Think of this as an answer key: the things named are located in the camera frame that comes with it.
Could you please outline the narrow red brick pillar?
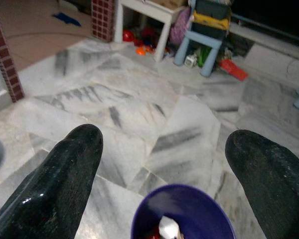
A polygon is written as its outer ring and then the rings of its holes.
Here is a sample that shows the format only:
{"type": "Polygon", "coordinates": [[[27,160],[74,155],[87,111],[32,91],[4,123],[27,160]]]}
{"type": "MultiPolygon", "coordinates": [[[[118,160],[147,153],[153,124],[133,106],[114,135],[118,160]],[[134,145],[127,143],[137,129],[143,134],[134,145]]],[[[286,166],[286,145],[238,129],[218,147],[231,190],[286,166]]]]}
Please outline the narrow red brick pillar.
{"type": "Polygon", "coordinates": [[[0,24],[0,72],[7,86],[7,91],[13,103],[24,98],[24,91],[18,76],[16,66],[10,53],[2,26],[0,24]]]}

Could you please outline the yellow flat case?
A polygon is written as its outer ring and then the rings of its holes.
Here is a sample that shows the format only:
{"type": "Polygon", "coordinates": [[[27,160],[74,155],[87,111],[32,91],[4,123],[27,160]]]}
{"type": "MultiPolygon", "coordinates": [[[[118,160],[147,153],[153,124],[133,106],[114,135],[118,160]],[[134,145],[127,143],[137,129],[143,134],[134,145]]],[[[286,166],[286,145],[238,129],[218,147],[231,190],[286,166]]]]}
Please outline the yellow flat case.
{"type": "Polygon", "coordinates": [[[200,14],[196,11],[191,15],[192,22],[201,25],[217,28],[220,30],[228,30],[230,27],[231,15],[227,15],[223,19],[212,18],[211,16],[200,14]]]}

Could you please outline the purple plastic rubbish bin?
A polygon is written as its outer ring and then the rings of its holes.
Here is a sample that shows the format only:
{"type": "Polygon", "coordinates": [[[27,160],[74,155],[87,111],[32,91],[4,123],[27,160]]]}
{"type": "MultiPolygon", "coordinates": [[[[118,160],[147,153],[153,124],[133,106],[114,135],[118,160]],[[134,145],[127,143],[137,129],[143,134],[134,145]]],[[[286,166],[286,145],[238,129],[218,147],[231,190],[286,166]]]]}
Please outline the purple plastic rubbish bin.
{"type": "Polygon", "coordinates": [[[236,239],[221,207],[203,191],[183,184],[165,185],[144,197],[135,212],[130,239],[146,239],[163,216],[178,223],[184,239],[236,239]]]}

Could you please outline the crumpled white paper trash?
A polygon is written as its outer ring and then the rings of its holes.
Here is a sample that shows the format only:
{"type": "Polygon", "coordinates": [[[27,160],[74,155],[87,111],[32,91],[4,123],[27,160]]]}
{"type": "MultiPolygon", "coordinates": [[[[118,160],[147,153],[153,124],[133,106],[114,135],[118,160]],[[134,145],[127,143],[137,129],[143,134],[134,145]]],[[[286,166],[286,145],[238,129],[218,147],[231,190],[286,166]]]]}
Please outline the crumpled white paper trash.
{"type": "Polygon", "coordinates": [[[161,218],[158,229],[162,239],[181,239],[179,225],[169,217],[163,216],[161,218]]]}

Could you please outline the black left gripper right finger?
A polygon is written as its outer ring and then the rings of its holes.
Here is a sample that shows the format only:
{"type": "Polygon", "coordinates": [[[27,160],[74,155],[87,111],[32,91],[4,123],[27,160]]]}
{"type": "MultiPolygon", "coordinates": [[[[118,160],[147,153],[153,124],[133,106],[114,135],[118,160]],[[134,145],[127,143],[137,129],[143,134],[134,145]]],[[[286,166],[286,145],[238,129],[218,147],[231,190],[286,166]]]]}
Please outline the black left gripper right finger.
{"type": "Polygon", "coordinates": [[[225,156],[266,238],[299,239],[299,158],[245,129],[228,136],[225,156]]]}

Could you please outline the wide red brick pillar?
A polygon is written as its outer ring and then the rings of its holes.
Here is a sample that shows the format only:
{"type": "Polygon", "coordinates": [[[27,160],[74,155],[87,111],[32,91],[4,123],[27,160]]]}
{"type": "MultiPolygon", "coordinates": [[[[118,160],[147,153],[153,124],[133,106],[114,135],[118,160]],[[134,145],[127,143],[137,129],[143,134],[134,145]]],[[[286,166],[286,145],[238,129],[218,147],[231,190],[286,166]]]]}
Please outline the wide red brick pillar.
{"type": "Polygon", "coordinates": [[[91,0],[92,36],[111,42],[114,35],[115,0],[91,0]]]}

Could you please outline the purple pink bag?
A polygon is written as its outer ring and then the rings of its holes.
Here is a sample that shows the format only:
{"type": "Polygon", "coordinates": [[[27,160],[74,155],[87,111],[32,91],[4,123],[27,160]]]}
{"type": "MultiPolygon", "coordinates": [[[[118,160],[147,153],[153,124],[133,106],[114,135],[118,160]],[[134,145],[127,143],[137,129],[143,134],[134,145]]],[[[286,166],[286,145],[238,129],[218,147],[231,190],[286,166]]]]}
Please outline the purple pink bag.
{"type": "Polygon", "coordinates": [[[187,23],[189,21],[190,13],[191,8],[186,7],[178,15],[176,22],[172,25],[169,33],[171,44],[179,46],[182,43],[187,31],[187,23]]]}

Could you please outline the small white side table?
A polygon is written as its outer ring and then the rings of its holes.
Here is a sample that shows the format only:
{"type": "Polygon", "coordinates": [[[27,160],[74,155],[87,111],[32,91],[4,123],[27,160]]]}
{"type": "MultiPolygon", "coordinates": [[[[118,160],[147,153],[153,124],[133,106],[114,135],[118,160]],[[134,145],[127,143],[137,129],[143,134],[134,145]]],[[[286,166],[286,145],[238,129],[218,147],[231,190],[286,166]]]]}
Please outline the small white side table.
{"type": "Polygon", "coordinates": [[[150,0],[117,0],[114,27],[114,41],[116,43],[121,43],[123,41],[124,7],[135,10],[146,17],[153,18],[164,24],[154,54],[154,60],[160,62],[163,59],[170,27],[185,7],[180,6],[176,9],[170,9],[150,0]]]}

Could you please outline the light blue kids chair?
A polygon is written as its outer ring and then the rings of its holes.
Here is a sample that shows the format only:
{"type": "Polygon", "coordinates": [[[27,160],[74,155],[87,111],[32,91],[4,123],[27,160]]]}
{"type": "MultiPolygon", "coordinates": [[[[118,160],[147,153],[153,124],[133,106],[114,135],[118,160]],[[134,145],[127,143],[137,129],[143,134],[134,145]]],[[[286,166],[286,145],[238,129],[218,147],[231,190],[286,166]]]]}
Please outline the light blue kids chair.
{"type": "Polygon", "coordinates": [[[184,35],[184,39],[180,44],[180,47],[178,48],[178,51],[175,55],[174,64],[177,66],[184,64],[185,57],[188,52],[188,47],[191,42],[196,42],[204,46],[209,46],[211,47],[211,51],[205,61],[205,64],[203,65],[200,71],[200,74],[202,76],[209,77],[211,75],[217,55],[219,53],[219,50],[226,37],[228,30],[220,30],[217,28],[192,22],[191,15],[194,13],[194,11],[196,11],[195,10],[196,0],[188,0],[188,1],[189,1],[189,7],[191,8],[191,13],[190,13],[189,21],[187,23],[188,26],[187,26],[187,31],[184,35]]]}

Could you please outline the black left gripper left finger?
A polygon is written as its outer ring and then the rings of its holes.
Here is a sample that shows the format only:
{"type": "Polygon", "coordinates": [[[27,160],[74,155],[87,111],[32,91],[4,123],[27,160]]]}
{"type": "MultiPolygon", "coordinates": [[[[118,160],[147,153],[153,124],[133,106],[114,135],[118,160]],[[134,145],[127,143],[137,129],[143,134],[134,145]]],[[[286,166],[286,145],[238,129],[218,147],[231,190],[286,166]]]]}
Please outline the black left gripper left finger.
{"type": "Polygon", "coordinates": [[[95,125],[70,131],[0,208],[0,239],[74,239],[102,152],[95,125]]]}

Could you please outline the green toy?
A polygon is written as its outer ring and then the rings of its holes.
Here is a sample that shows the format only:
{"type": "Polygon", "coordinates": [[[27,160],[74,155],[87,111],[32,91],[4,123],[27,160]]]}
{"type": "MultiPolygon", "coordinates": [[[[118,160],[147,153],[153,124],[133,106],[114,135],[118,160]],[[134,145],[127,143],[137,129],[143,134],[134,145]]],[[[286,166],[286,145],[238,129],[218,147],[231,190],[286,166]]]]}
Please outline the green toy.
{"type": "Polygon", "coordinates": [[[211,51],[211,47],[209,46],[201,46],[199,48],[198,56],[197,56],[197,65],[198,67],[202,68],[205,64],[207,57],[211,51]]]}

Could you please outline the dark blue cloth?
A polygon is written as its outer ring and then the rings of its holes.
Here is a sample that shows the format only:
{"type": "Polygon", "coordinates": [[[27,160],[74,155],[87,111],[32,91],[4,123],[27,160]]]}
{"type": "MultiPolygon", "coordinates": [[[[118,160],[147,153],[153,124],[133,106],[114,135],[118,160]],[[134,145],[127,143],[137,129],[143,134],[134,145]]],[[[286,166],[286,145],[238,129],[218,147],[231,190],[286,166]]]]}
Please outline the dark blue cloth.
{"type": "Polygon", "coordinates": [[[62,12],[55,13],[52,16],[54,18],[57,18],[57,19],[63,21],[66,24],[73,24],[75,26],[81,26],[81,23],[78,20],[76,20],[76,19],[74,19],[74,18],[72,18],[72,17],[70,17],[70,16],[68,16],[68,15],[66,15],[62,12]]]}

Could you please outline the red toy ramp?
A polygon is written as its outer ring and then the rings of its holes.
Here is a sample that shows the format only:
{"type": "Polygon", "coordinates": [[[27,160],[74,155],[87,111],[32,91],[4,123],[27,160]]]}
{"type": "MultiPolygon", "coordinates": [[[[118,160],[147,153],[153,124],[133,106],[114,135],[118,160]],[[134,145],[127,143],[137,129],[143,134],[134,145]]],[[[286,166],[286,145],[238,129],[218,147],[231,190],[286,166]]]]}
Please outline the red toy ramp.
{"type": "Polygon", "coordinates": [[[230,59],[224,59],[218,63],[220,68],[235,77],[239,81],[244,81],[249,76],[243,69],[235,65],[230,59]]]}

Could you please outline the red ball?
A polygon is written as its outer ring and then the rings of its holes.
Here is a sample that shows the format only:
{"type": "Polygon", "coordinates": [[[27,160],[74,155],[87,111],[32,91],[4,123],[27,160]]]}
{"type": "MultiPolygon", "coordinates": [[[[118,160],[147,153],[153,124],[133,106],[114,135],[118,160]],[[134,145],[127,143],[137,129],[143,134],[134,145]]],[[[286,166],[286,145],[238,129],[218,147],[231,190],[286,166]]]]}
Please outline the red ball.
{"type": "Polygon", "coordinates": [[[124,42],[133,42],[135,39],[135,35],[132,31],[128,29],[124,29],[122,39],[124,42]]]}

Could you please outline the small white toy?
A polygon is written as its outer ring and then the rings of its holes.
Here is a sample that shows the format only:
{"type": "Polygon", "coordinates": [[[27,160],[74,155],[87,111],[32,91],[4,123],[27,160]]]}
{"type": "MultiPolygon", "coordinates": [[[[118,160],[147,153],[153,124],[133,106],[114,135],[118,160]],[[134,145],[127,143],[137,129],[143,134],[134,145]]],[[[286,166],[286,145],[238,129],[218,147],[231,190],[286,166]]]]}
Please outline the small white toy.
{"type": "Polygon", "coordinates": [[[191,54],[187,55],[184,61],[184,65],[189,68],[195,67],[197,64],[197,55],[196,54],[191,54]]]}

